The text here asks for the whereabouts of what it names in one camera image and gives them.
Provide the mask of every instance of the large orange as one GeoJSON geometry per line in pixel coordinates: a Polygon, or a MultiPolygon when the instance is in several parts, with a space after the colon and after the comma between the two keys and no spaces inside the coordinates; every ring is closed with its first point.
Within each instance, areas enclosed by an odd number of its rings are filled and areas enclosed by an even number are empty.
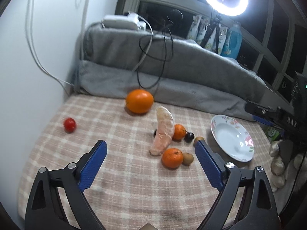
{"type": "Polygon", "coordinates": [[[174,140],[182,140],[186,134],[187,134],[187,131],[185,130],[183,125],[175,124],[175,132],[173,136],[174,140]]]}
{"type": "Polygon", "coordinates": [[[176,169],[183,162],[183,154],[181,150],[170,148],[163,153],[161,161],[165,167],[176,169]]]}
{"type": "Polygon", "coordinates": [[[126,106],[133,113],[143,114],[150,110],[154,102],[153,99],[150,92],[136,89],[127,95],[126,106]]]}

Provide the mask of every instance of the bed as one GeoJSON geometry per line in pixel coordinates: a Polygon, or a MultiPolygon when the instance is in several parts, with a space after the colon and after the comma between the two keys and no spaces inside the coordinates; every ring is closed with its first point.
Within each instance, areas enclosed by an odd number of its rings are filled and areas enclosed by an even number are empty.
{"type": "MultiPolygon", "coordinates": [[[[157,126],[155,109],[159,105],[161,103],[155,102],[148,114],[135,116],[125,109],[123,99],[84,94],[71,96],[37,140],[24,167],[18,195],[20,216],[25,217],[28,196],[40,167],[63,168],[77,161],[98,140],[104,140],[108,154],[93,185],[84,194],[106,229],[139,229],[146,223],[161,230],[196,229],[218,191],[211,187],[192,143],[173,141],[170,145],[194,155],[190,167],[168,170],[162,166],[161,157],[149,154],[157,126]],[[63,120],[67,117],[77,122],[77,130],[72,134],[63,129],[63,120]]],[[[257,123],[236,118],[248,130],[255,146],[253,159],[240,163],[227,156],[215,142],[210,131],[214,114],[162,105],[172,113],[175,123],[184,125],[196,136],[203,136],[225,161],[232,161],[241,168],[253,169],[261,165],[265,170],[270,169],[270,143],[257,123]]],[[[70,224],[78,227],[64,190],[59,192],[70,224]]],[[[234,220],[242,194],[243,188],[239,188],[226,224],[234,220]]]]}

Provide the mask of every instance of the ring light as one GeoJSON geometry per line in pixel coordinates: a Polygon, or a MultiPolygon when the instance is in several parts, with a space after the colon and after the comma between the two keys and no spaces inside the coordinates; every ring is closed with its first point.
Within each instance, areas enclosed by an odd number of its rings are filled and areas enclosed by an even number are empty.
{"type": "Polygon", "coordinates": [[[247,6],[248,0],[240,0],[240,3],[236,7],[227,7],[224,4],[219,3],[217,0],[207,0],[207,2],[219,13],[227,16],[238,16],[242,14],[247,6]]]}

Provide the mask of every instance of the gray blanket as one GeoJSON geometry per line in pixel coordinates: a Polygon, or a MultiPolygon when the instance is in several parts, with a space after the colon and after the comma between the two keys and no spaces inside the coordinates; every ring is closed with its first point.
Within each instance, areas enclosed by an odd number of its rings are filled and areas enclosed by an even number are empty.
{"type": "MultiPolygon", "coordinates": [[[[131,70],[142,56],[139,39],[145,34],[104,29],[101,25],[88,29],[83,42],[85,60],[76,72],[76,91],[125,98],[129,91],[139,88],[136,73],[131,70]]],[[[149,39],[144,39],[143,47],[149,39]]],[[[245,100],[261,100],[266,85],[259,77],[196,43],[174,39],[173,47],[174,56],[166,63],[162,79],[150,90],[155,101],[252,120],[244,105],[245,100]]],[[[170,57],[169,38],[167,49],[170,57]]],[[[148,53],[163,58],[163,40],[153,41],[148,53]]],[[[161,69],[162,62],[146,57],[140,66],[142,85],[154,83],[161,69]]]]}

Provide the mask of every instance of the detergent bottle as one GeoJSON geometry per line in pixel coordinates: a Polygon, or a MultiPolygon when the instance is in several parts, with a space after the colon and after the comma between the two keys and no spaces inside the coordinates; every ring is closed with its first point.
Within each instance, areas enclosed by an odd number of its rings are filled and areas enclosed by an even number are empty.
{"type": "Polygon", "coordinates": [[[241,24],[236,22],[233,27],[228,30],[226,41],[221,56],[236,59],[242,44],[241,24]]]}

